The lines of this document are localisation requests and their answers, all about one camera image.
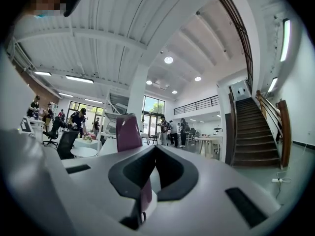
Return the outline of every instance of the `round white table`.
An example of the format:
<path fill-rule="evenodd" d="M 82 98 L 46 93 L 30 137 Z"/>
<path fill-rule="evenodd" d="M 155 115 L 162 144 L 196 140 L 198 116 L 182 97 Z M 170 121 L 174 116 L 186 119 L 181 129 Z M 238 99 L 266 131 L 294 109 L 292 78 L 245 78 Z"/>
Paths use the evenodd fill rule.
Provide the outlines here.
<path fill-rule="evenodd" d="M 74 155 L 74 158 L 92 157 L 97 155 L 97 150 L 90 147 L 74 147 L 71 154 Z"/>

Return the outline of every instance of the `white wall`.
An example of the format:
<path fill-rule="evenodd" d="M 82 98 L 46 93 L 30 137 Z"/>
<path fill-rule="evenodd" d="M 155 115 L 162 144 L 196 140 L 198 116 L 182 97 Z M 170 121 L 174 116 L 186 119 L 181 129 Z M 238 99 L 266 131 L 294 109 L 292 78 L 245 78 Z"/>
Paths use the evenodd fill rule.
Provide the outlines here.
<path fill-rule="evenodd" d="M 292 22 L 291 31 L 298 25 Z M 308 38 L 307 30 L 301 28 L 300 45 L 290 41 L 287 59 L 283 62 L 278 81 L 286 78 L 280 90 L 275 93 L 274 102 L 286 100 L 289 111 L 292 139 L 315 145 L 315 51 Z"/>

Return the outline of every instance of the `brick wall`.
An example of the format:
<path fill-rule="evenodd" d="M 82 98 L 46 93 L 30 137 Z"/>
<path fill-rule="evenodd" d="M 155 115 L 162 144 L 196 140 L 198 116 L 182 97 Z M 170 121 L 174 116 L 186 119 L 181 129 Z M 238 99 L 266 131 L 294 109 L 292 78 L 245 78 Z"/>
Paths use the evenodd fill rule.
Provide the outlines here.
<path fill-rule="evenodd" d="M 31 76 L 28 75 L 27 72 L 24 72 L 23 69 L 13 61 L 13 65 L 15 65 L 16 70 L 19 72 L 23 80 L 26 84 L 29 84 L 29 87 L 34 91 L 36 95 L 39 95 L 39 107 L 47 110 L 47 104 L 49 102 L 54 102 L 58 104 L 59 98 L 54 96 L 50 91 L 43 88 L 40 84 L 38 84 Z"/>

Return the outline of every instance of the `white column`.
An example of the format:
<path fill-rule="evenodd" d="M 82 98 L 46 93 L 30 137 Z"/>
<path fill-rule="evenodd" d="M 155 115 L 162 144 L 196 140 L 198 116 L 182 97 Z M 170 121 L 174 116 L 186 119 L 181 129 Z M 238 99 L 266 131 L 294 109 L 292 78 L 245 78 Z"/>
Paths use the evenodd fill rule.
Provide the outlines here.
<path fill-rule="evenodd" d="M 141 125 L 141 112 L 143 104 L 144 90 L 146 88 L 146 81 L 149 68 L 142 64 L 138 64 L 137 70 L 133 77 L 130 86 L 130 97 L 127 108 L 127 113 L 134 113 L 137 117 L 138 126 Z"/>

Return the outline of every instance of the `fluorescent light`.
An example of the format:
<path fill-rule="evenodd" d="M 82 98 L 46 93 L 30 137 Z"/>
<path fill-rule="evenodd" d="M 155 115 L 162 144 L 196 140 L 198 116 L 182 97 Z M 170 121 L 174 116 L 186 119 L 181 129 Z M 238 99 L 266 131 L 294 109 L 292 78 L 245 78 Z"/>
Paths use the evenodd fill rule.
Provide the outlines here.
<path fill-rule="evenodd" d="M 275 77 L 275 78 L 273 78 L 273 79 L 272 79 L 272 82 L 271 82 L 271 85 L 270 85 L 270 87 L 269 87 L 268 92 L 271 92 L 271 91 L 272 91 L 272 89 L 274 89 L 274 86 L 275 86 L 275 84 L 276 84 L 277 80 L 278 80 L 278 78 L 277 78 L 277 77 Z"/>
<path fill-rule="evenodd" d="M 167 56 L 165 59 L 164 59 L 164 62 L 166 64 L 171 64 L 173 62 L 173 58 L 171 56 Z"/>
<path fill-rule="evenodd" d="M 42 76 L 51 76 L 51 73 L 48 73 L 48 72 L 38 72 L 38 71 L 36 71 L 34 73 L 36 73 L 38 75 L 42 75 Z"/>
<path fill-rule="evenodd" d="M 97 101 L 97 100 L 89 100 L 89 99 L 85 99 L 85 100 L 87 100 L 87 101 L 91 101 L 91 102 L 95 102 L 95 103 L 99 103 L 99 104 L 104 104 L 103 102 L 101 102 L 101 101 Z"/>
<path fill-rule="evenodd" d="M 287 51 L 289 48 L 289 41 L 290 41 L 290 20 L 286 19 L 283 22 L 283 44 L 282 44 L 282 53 L 280 61 L 285 61 Z"/>
<path fill-rule="evenodd" d="M 73 96 L 70 95 L 70 94 L 65 94 L 65 93 L 62 93 L 62 92 L 59 92 L 58 94 L 63 95 L 63 96 L 73 97 Z"/>
<path fill-rule="evenodd" d="M 83 79 L 83 78 L 80 78 L 80 77 L 75 77 L 75 76 L 70 76 L 70 75 L 66 75 L 66 78 L 68 80 L 80 81 L 80 82 L 86 82 L 86 83 L 94 84 L 94 80 L 90 80 L 90 79 Z"/>

